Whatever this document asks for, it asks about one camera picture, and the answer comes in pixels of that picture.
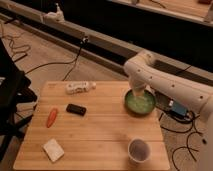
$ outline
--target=black chair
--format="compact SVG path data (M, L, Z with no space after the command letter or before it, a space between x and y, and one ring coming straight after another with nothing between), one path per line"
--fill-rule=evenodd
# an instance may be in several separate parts
M32 115L21 121L15 122L15 113L18 103L34 102L37 100L35 93L29 89L31 81L20 71L0 39L0 136L4 136L0 146L0 162L9 146L13 136L23 138L24 133L19 129L30 122Z

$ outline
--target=black cable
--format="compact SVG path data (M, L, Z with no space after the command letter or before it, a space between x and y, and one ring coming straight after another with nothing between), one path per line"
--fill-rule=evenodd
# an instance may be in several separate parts
M164 115L164 112L161 113L161 115L160 115L160 117L159 117L159 119L158 119L159 121L161 121L163 115Z
M195 117L195 113L189 111L188 112L188 115L183 117L183 118L179 118L175 115L173 115L172 113L170 113L169 111L164 111L165 114L167 114L167 116L169 116L171 119L175 120L176 122L178 123L181 123L181 124L190 124L192 123L196 117Z
M191 126L187 129L187 130L184 130L184 131L176 131L176 130L172 130L172 129L169 129L169 128L166 128L164 126L160 126L162 129L166 130L166 131L169 131L169 132L172 132L172 133L177 133L177 134L186 134L188 132L190 132L193 128L193 124L191 123Z
M62 79L62 81L65 81L67 79L68 75L75 69L77 61L78 61L78 58L79 58L79 55L81 54L81 50L82 50L83 45L85 43L87 43L87 42L83 42L83 41L81 42L81 46L80 46L80 48L78 50L78 53L76 55L76 58L75 58L74 66L67 72L67 74L64 76L64 78Z
M155 3L155 4L158 4L158 5L160 5L162 8L166 9L166 6L163 5L163 4L160 3L160 2L157 2L157 1L155 1L155 0L149 0L149 1L150 1L150 2L153 2L153 3Z
M42 67L44 67L44 66L49 66L49 65L69 65L69 64L72 64L72 63L74 63L74 67L76 66L76 63L77 63L77 60L78 60L78 57L79 57L79 55L80 55L80 53L81 53L81 50L82 50L82 48L83 48L83 45L84 44L86 44L87 43L87 41L86 42L84 42L84 41L81 41L81 43L80 43L80 48L79 48L79 50L78 50L78 54L76 55L76 57L73 59L73 60L71 60L71 61L69 61L69 62L49 62L49 63L46 63L46 64L42 64L42 65L39 65L39 66L37 66L37 67L35 67L35 68L32 68L31 70L29 70L29 71L27 71L25 74L27 75L27 74L29 74L29 73L31 73L31 72L33 72L33 71L35 71L35 70L37 70L37 69L39 69L39 68L42 68ZM65 80L66 79L66 77L69 75L69 73L74 69L74 67L73 68L71 68L69 71L68 71L68 73L66 74L66 76L63 78L63 80Z
M20 115L19 113L15 113L17 116L19 116L21 119L24 119L24 117L22 115Z
M2 39L8 40L9 41L9 47L11 49L12 55L11 58L14 58L17 55L20 55L14 62L17 62L24 57L27 56L27 52L31 49L31 46L26 44L26 45L21 45L21 46L15 46L15 39L20 38L24 33L21 33L19 36L2 36Z
M178 76L178 75L182 74L183 72L187 71L187 70L188 70L189 68L191 68L191 67L192 67L192 65L186 67L186 68L183 69L183 70L180 70L180 71L176 72L174 75Z
M176 130L172 130L172 129L166 128L166 127L164 127L164 126L162 126L162 125L161 125L161 128L164 129L164 130L166 130L166 131L169 131L169 132L172 132L172 133L177 133L177 134L186 134L186 133L190 132L190 131L193 129L193 127L194 127L193 121L194 121L195 119L197 119L197 118L195 117L195 114L194 114L193 112L190 112L190 113L192 114L192 119L189 120L189 121L186 121L186 120L180 121L180 120L177 120L176 118L172 117L171 115L167 115L167 116L169 116L169 118L171 118L171 119L177 121L178 123L181 123L181 124L191 124L191 126L190 126L188 129L186 129L186 130L184 130L184 131L176 131Z
M195 156L192 154L192 152L191 152L191 149L190 149L190 147L189 147L189 138L192 136L192 135L194 135L194 134L198 134L198 135L200 135L200 133L199 132L191 132L188 136L187 136L187 138L186 138L186 147L187 147L187 149L188 149L188 151L189 151L189 154L192 156L192 158L193 158L193 160L195 161L195 162L197 162L197 159L195 158Z
M180 171L180 169L178 169L178 167L177 167L177 165L176 165L176 163L175 163L174 155L175 155L175 153L176 153L178 150L180 150L180 149L188 149L188 148L187 148L186 146L181 146L181 147L176 148L176 149L172 152L172 163L173 163L173 165L174 165L174 167L175 167L175 169L176 169L177 171ZM198 152L198 150L196 150L196 149L193 149L193 148L190 148L190 147L189 147L189 149Z

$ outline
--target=cable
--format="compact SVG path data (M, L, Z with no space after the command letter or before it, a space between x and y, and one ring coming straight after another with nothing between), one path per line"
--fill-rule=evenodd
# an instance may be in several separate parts
M161 113L161 115L160 115L160 117L159 117L159 119L158 119L159 121L161 121L163 115L164 115L164 112Z
M153 2L153 3L155 3L155 4L158 4L158 5L160 5L162 8L166 9L166 6L163 5L163 4L160 3L160 2L157 2L157 1L155 1L155 0L149 0L149 1L150 1L150 2Z
M24 33L21 33L19 36L5 35L4 26L2 22L1 22L1 32L2 32L1 39L9 41L9 47L12 52L11 58L14 58L15 56L21 54L21 56L18 57L16 60L14 60L14 62L17 62L27 56L27 52L31 49L30 45L26 44L21 46L15 46L15 39L20 38Z
M190 132L193 128L193 124L191 124L191 126L187 129L187 130L184 130L184 131L176 131L176 130L172 130L172 129L169 129L169 128L166 128L164 126L160 126L162 129L166 130L166 131L169 131L169 132L172 132L172 133L177 133L177 134L186 134L188 132Z
M180 169L178 169L178 167L177 167L177 165L176 165L176 163L175 163L174 155L175 155L175 153L176 153L178 150L180 150L180 149L188 149L188 148L187 148L186 146L181 146L181 147L176 148L176 149L172 152L172 163L173 163L173 165L174 165L174 167L175 167L175 169L176 169L177 171L180 171ZM198 152L198 150L196 150L196 149L193 149L193 148L190 148L190 147L189 147L189 149Z
M195 158L195 156L192 154L192 152L191 152L191 149L190 149L190 147L189 147L189 138L192 136L192 135L194 135L194 134L198 134L198 135L200 135L198 132L191 132L188 136L187 136L187 138L186 138L186 147L187 147L187 149L188 149L188 151L189 151L189 154L192 156L192 158L193 158L193 160L195 161L195 162L197 162L197 159Z
M64 78L62 79L62 81L65 81L65 80L67 79L68 75L75 69L76 64L77 64L77 60L78 60L78 58L79 58L79 55L81 54L81 50L82 50L83 45L84 45L85 43L87 43L87 42L84 42L84 41L81 42L81 46L80 46L80 48L79 48L79 50L78 50L78 53L77 53L77 55L76 55L76 58L75 58L75 60L74 60L74 61L75 61L75 62L74 62L74 66L67 72L67 74L64 76Z
M22 115L20 115L19 113L15 113L17 116L19 116L21 119L24 119L24 117Z
M194 128L194 120L196 120L198 117L195 117L195 114L193 113L193 112L189 112L189 113L191 113L192 114L192 118L189 120L189 121L186 121L186 120L177 120L177 118L174 118L173 116L171 116L171 115L168 115L168 113L167 112L163 112L164 114L167 114L167 116L169 116L169 118L171 118L171 119L173 119L173 120L175 120L175 121L177 121L178 123L180 123L180 124L191 124L191 126L188 128L188 129L186 129L186 130L184 130L184 131L176 131L176 130L172 130L172 129L169 129L169 128L166 128L166 127L164 127L164 126L162 126L161 125L161 128L162 129L164 129L164 130L166 130L166 131L169 131L169 132L172 132L172 133L177 133L177 134L186 134L186 133L188 133L188 132L190 132L193 128Z
M185 68L185 69L183 69L183 70L180 70L180 71L176 72L174 75L178 76L178 75L180 75L181 73L183 73L183 72L187 71L187 70L188 70L189 68L191 68L191 67L192 67L192 65L190 65L190 66L186 67L186 68Z
M74 66L68 71L68 73L67 73L67 74L65 75L65 77L62 79L62 80L65 80L65 79L67 78L67 76L70 74L70 72L75 68L76 63L77 63L77 60L78 60L78 57L79 57L79 55L80 55L80 53L81 53L81 50L82 50L82 48L83 48L83 45L86 44L86 43L87 43L87 41L81 41L81 42L80 42L80 48L79 48L79 50L78 50L78 53L77 53L75 59L73 59L73 60L71 60L71 61L69 61L69 62L49 62L49 63L46 63L46 64L42 64L42 65L39 65L39 66L37 66L37 67L35 67L35 68L32 68L31 70L27 71L25 74L27 75L27 74L29 74L29 73L31 73L31 72L33 72L33 71L39 69L39 68L42 68L42 67L44 67L44 66L49 66L49 65L61 65L61 64L63 64L63 65L64 65L64 64L65 64L65 65L69 65L69 64L73 64L73 63L74 63Z

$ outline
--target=small box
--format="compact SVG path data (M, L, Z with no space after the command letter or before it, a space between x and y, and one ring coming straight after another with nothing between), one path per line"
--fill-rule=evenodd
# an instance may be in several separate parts
M56 162L64 155L64 150L55 139L51 139L47 143L45 143L43 145L43 149L52 162Z

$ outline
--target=cup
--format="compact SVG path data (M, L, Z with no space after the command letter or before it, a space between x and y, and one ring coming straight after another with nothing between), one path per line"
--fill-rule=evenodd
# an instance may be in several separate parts
M141 139L133 139L128 145L128 155L132 164L141 164L149 159L150 147Z

